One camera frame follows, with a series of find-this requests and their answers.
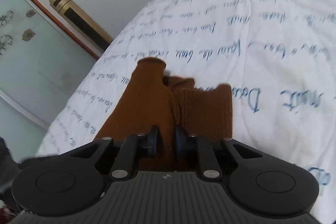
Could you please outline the white bedsheet with blue script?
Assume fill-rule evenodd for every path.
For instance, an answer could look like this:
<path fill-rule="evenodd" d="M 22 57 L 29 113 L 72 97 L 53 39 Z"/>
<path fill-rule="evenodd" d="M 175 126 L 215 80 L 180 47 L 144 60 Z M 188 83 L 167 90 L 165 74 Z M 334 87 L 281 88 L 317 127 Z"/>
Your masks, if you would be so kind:
<path fill-rule="evenodd" d="M 234 138 L 312 173 L 312 214 L 335 221 L 335 0 L 151 0 L 49 127 L 38 155 L 93 140 L 137 62 L 232 86 Z"/>

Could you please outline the brown knit sweater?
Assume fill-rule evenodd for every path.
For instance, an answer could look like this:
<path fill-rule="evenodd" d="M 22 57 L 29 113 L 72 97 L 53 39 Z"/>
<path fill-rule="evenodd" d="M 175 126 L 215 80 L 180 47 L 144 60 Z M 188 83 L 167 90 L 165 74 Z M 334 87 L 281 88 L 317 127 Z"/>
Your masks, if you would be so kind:
<path fill-rule="evenodd" d="M 211 142 L 232 136 L 230 85 L 200 90 L 194 87 L 192 78 L 165 76 L 165 67 L 160 59 L 140 60 L 118 104 L 96 135 L 97 139 L 123 141 L 129 135 L 147 134 L 153 125 L 158 126 L 162 150 L 154 160 L 141 163 L 145 170 L 172 170 L 176 126 Z"/>

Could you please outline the frosted glass wardrobe door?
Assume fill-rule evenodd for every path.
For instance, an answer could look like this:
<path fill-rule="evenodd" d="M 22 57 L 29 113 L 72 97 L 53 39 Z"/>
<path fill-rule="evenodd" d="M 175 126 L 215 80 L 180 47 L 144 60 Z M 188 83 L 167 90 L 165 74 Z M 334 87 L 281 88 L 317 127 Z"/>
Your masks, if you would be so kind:
<path fill-rule="evenodd" d="M 1 137 L 15 161 L 36 154 L 94 63 L 30 0 L 1 0 Z"/>

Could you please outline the gold tower air conditioner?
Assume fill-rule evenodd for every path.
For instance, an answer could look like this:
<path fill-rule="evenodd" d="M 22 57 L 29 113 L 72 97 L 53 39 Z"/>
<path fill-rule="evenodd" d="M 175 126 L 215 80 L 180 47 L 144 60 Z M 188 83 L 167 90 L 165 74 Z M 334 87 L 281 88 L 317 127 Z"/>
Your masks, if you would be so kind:
<path fill-rule="evenodd" d="M 72 27 L 105 51 L 112 37 L 73 0 L 49 0 L 50 6 Z"/>

